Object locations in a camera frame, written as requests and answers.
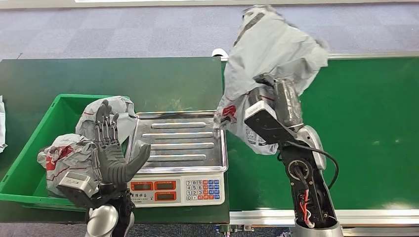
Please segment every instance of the red digital display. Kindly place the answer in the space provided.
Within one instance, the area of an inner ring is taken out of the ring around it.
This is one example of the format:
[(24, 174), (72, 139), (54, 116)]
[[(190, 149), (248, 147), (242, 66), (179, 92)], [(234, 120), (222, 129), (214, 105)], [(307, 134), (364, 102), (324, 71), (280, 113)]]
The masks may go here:
[(176, 192), (156, 192), (154, 199), (156, 201), (174, 201), (176, 200)]
[(133, 191), (152, 191), (153, 182), (131, 182), (131, 190)]
[(154, 190), (175, 190), (176, 181), (156, 181), (154, 182)]

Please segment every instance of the gray carpet floor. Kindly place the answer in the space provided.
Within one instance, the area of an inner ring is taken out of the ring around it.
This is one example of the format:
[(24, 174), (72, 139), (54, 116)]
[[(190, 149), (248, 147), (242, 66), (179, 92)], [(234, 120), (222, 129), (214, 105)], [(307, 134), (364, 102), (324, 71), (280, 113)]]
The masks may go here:
[[(0, 60), (210, 56), (228, 51), (246, 6), (0, 11)], [(419, 4), (287, 5), (278, 12), (333, 53), (419, 51)], [(85, 225), (0, 224), (0, 237), (82, 237)], [(280, 228), (238, 237), (276, 237)], [(136, 225), (130, 237), (220, 236), (213, 225)]]

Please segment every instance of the white plastic bag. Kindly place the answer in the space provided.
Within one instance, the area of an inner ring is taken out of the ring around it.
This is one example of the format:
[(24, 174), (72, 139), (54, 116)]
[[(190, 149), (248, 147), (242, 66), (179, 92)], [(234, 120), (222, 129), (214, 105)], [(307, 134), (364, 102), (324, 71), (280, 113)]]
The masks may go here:
[(46, 170), (46, 188), (50, 193), (64, 197), (56, 186), (68, 171), (95, 177), (91, 144), (84, 136), (66, 134), (38, 154), (37, 161)]
[(3, 96), (0, 95), (0, 153), (6, 147), (6, 111), (4, 109)]
[(118, 141), (122, 144), (125, 139), (131, 135), (135, 128), (136, 118), (134, 113), (134, 103), (123, 96), (113, 96), (104, 99), (96, 100), (83, 111), (79, 122), (76, 125), (76, 134), (83, 135), (90, 140), (95, 139), (94, 122), (96, 121), (96, 113), (104, 100), (109, 102), (112, 106), (112, 113), (119, 113), (118, 117)]
[[(228, 129), (257, 154), (272, 155), (278, 145), (265, 141), (244, 124), (251, 96), (273, 106), (273, 90), (255, 79), (289, 79), (298, 95), (311, 84), (321, 67), (327, 66), (328, 51), (309, 35), (288, 24), (268, 5), (245, 11), (243, 23), (224, 71), (224, 95), (214, 115), (214, 128)], [(256, 88), (263, 88), (260, 94)]]

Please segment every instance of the robotic arm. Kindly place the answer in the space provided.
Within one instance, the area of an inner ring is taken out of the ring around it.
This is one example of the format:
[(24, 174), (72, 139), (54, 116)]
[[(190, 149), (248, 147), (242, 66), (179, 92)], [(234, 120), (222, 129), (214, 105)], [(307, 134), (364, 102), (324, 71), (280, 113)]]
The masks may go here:
[[(336, 160), (323, 151), (317, 132), (303, 124), (292, 82), (264, 78), (263, 83), (274, 89), (275, 110), (260, 98), (246, 110), (245, 124), (267, 144), (279, 144), (278, 160), (290, 179), (295, 211), (292, 236), (343, 237), (329, 194), (338, 174)], [(323, 178), (325, 156), (335, 164), (335, 176), (329, 186)]]
[(118, 141), (118, 114), (110, 121), (112, 108), (103, 101), (96, 113), (92, 165), (96, 177), (68, 172), (57, 188), (86, 213), (86, 237), (125, 237), (134, 223), (135, 208), (127, 183), (150, 156), (150, 145), (139, 144), (128, 163)]

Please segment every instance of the gray robotic glove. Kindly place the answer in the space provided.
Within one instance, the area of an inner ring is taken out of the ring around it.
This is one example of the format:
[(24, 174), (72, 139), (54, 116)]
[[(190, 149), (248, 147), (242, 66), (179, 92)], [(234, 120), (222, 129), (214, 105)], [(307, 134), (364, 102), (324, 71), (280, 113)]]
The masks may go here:
[(137, 155), (127, 162), (118, 141), (119, 114), (114, 114), (110, 121), (111, 110), (109, 102), (104, 100), (96, 113), (93, 169), (101, 183), (123, 185), (134, 177), (150, 157), (150, 144), (137, 143)]

